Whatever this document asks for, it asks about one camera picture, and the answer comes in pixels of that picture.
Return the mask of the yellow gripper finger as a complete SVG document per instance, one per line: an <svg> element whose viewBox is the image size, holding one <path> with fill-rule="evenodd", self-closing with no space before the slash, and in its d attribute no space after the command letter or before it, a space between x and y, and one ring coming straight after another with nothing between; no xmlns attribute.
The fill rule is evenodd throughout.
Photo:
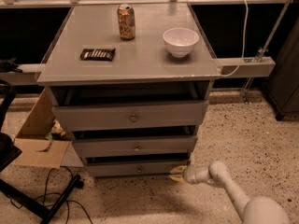
<svg viewBox="0 0 299 224"><path fill-rule="evenodd" d="M177 166L177 167L173 168L173 169L170 171L170 173L171 173L172 175L181 175L181 174L184 172L184 170L185 170L186 168L187 168L186 165L180 165L180 166Z"/></svg>
<svg viewBox="0 0 299 224"><path fill-rule="evenodd" d="M169 177L176 182L185 183L185 180L182 175L170 175Z"/></svg>

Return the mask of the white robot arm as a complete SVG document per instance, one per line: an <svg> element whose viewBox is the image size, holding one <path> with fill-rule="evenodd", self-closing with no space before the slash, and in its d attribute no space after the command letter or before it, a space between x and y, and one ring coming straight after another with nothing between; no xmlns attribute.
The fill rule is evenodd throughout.
<svg viewBox="0 0 299 224"><path fill-rule="evenodd" d="M223 188L242 224L291 224L286 211L276 201L264 196L250 198L221 161L213 161L208 166L177 166L170 171L169 177L191 185L205 183Z"/></svg>

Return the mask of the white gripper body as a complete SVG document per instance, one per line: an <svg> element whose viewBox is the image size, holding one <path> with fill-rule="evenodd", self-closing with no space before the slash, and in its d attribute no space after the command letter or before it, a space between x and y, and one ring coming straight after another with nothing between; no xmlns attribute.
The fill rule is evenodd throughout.
<svg viewBox="0 0 299 224"><path fill-rule="evenodd" d="M207 166L189 165L183 172L184 180L192 185L205 183L209 184L211 175Z"/></svg>

